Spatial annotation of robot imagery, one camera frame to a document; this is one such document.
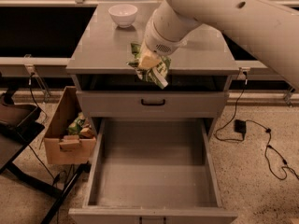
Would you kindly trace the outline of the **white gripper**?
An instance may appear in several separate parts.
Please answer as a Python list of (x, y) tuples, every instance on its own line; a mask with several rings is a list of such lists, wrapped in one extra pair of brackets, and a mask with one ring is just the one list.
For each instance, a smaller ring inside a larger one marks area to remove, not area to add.
[(168, 21), (153, 14), (146, 25), (144, 43), (141, 44), (139, 53), (138, 67), (140, 69), (151, 69), (160, 63), (161, 57), (159, 55), (170, 55), (184, 44), (185, 39), (172, 29)]

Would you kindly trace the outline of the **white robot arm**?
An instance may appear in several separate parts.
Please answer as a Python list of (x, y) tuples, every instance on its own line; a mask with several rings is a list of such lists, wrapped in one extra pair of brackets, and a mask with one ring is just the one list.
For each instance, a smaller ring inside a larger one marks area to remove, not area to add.
[(299, 89), (299, 13), (267, 0), (163, 0), (147, 23), (140, 66), (156, 66), (202, 24)]

